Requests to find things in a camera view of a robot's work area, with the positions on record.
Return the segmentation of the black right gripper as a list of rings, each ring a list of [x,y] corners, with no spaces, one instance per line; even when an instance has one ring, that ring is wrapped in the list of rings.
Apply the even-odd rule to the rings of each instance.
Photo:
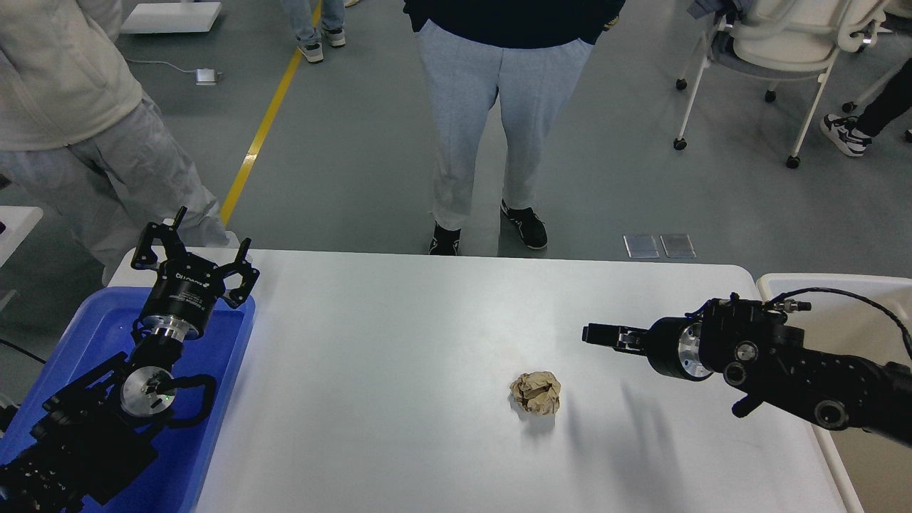
[[[660,318],[649,329],[590,323],[582,328],[581,340],[613,346],[619,353],[647,355],[661,375],[701,382],[713,375],[698,354],[702,330],[701,321],[678,317]]]

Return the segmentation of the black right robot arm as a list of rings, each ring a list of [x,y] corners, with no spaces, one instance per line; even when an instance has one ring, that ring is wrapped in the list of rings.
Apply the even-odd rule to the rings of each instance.
[[[769,300],[733,293],[709,299],[682,317],[650,328],[590,323],[584,342],[641,355],[657,373],[701,382],[717,373],[744,393],[732,413],[745,417],[768,403],[818,428],[859,428],[899,444],[911,442],[910,368],[804,346],[789,313],[810,311],[796,290]]]

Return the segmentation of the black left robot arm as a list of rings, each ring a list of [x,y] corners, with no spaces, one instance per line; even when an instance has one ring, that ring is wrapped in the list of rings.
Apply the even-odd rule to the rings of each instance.
[[[131,331],[134,349],[116,353],[43,403],[35,442],[2,467],[4,512],[79,512],[85,497],[107,504],[157,458],[166,429],[193,428],[214,410],[217,379],[177,377],[185,341],[198,340],[218,300],[247,302],[260,273],[244,238],[234,260],[218,265],[186,250],[172,223],[149,223],[133,252],[134,269],[157,274]]]

